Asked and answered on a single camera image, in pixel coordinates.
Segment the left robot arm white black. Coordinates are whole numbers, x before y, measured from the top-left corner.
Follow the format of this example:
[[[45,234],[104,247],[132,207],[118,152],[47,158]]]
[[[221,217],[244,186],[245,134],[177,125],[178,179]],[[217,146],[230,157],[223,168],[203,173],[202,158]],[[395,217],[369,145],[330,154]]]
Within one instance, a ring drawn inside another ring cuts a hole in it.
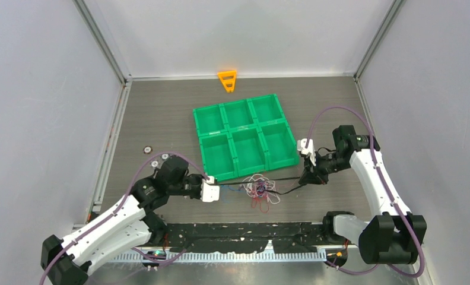
[[[169,227],[155,213],[171,196],[206,201],[207,193],[219,193],[216,179],[190,174],[192,163],[173,153],[150,176],[134,177],[122,198],[82,228],[43,241],[40,265],[43,284],[84,284],[99,266],[120,253],[149,243],[163,246]]]

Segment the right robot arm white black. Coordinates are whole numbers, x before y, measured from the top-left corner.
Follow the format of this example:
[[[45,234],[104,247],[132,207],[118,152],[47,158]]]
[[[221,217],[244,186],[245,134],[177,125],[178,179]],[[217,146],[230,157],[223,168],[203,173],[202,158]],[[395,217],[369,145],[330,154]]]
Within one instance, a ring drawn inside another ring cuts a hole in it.
[[[383,163],[375,137],[358,135],[352,125],[332,132],[335,149],[321,155],[313,140],[297,141],[304,159],[299,185],[325,185],[329,175],[352,169],[357,175],[372,214],[363,221],[350,211],[329,211],[323,217],[322,236],[329,243],[355,244],[366,264],[413,264],[421,251],[427,223],[402,201]]]

